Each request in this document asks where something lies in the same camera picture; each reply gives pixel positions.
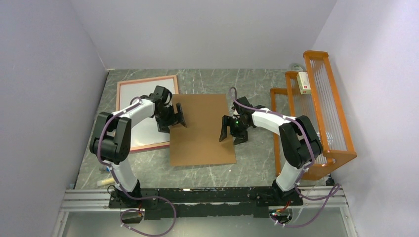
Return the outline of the brown frame backing board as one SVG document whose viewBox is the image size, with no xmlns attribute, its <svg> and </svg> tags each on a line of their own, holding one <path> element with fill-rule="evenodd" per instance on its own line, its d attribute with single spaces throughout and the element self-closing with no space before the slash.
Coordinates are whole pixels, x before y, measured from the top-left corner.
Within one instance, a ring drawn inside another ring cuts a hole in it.
<svg viewBox="0 0 419 237">
<path fill-rule="evenodd" d="M 176 94 L 186 126 L 170 128 L 171 166 L 219 165 L 237 162 L 232 136 L 219 141 L 222 118 L 229 114 L 225 94 Z"/>
</svg>

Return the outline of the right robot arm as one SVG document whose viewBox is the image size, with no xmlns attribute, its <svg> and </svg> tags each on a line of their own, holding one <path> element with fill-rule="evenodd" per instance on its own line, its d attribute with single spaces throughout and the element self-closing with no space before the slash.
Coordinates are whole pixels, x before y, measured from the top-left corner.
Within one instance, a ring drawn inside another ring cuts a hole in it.
<svg viewBox="0 0 419 237">
<path fill-rule="evenodd" d="M 296 193 L 298 182 L 323 152 L 322 143 L 309 117 L 280 115 L 265 106 L 253 106 L 247 97 L 234 101 L 233 116 L 223 116 L 219 141 L 232 135 L 234 144 L 248 140 L 248 128 L 259 127 L 280 136 L 285 164 L 273 181 L 272 200 L 285 204 Z"/>
</svg>

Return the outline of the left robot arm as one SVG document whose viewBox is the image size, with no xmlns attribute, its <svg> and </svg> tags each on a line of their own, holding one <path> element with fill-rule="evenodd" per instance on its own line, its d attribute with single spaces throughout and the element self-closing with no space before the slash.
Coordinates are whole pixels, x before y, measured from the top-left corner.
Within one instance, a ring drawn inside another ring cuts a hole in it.
<svg viewBox="0 0 419 237">
<path fill-rule="evenodd" d="M 93 129 L 89 150 L 96 155 L 100 164 L 108 167 L 114 181 L 116 193 L 128 207 L 140 204 L 141 185 L 128 162 L 131 146 L 131 130 L 145 119 L 155 119 L 161 133 L 169 133 L 170 127 L 186 126 L 182 105 L 173 104 L 172 92 L 156 86 L 149 95 L 136 96 L 130 104 L 112 113 L 98 114 Z"/>
</svg>

